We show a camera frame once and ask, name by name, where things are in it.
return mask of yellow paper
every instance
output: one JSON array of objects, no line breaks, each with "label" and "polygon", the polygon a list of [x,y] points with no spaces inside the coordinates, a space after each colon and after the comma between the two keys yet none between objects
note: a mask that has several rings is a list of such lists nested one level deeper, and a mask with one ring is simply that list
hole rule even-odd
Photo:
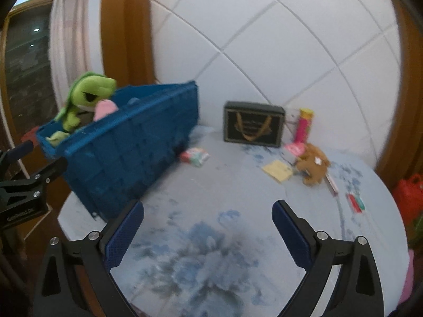
[{"label": "yellow paper", "polygon": [[289,179],[293,175],[293,170],[285,163],[275,160],[262,168],[267,174],[275,178],[279,183]]}]

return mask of blue plastic crate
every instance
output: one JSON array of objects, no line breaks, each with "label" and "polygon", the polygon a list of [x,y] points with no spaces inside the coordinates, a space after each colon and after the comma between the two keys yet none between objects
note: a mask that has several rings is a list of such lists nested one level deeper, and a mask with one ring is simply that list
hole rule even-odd
[{"label": "blue plastic crate", "polygon": [[[139,100],[129,105],[134,97]],[[175,161],[198,120],[194,81],[127,86],[111,99],[119,111],[75,131],[56,148],[45,138],[62,130],[61,122],[36,133],[48,159],[68,160],[66,182],[91,214],[106,221],[139,199]]]}]

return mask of brown teddy bear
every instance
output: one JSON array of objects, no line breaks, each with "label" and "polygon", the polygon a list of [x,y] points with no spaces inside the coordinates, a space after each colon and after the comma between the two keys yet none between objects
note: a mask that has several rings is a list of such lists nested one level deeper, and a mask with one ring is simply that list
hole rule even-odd
[{"label": "brown teddy bear", "polygon": [[327,172],[330,161],[326,155],[318,147],[307,143],[305,152],[298,157],[295,168],[299,171],[306,171],[308,176],[303,179],[303,183],[307,186],[313,186],[321,183],[321,180]]}]

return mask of bolt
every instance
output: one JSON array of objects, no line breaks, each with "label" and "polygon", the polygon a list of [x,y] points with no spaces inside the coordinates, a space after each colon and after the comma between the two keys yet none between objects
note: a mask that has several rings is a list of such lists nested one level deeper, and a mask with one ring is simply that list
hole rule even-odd
[{"label": "bolt", "polygon": [[367,244],[367,239],[363,236],[358,237],[358,243],[365,245]]},{"label": "bolt", "polygon": [[99,238],[100,237],[100,234],[97,232],[97,231],[93,231],[93,232],[91,232],[89,235],[88,235],[88,238],[91,240],[91,241],[94,241],[94,240],[96,240],[97,238]]},{"label": "bolt", "polygon": [[56,245],[57,243],[59,243],[59,238],[58,237],[53,237],[50,240],[50,245]]},{"label": "bolt", "polygon": [[327,240],[327,233],[325,233],[324,231],[319,231],[317,233],[317,238],[320,240]]}]

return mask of green plush toy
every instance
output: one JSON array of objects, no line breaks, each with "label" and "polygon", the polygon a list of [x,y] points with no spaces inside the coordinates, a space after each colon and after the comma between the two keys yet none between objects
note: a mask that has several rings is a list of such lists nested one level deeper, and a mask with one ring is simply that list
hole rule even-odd
[{"label": "green plush toy", "polygon": [[116,90],[116,80],[104,75],[87,72],[72,85],[66,105],[55,121],[62,121],[63,131],[57,131],[46,140],[54,147],[69,137],[77,128],[92,122],[96,104],[103,99],[109,99]]}]

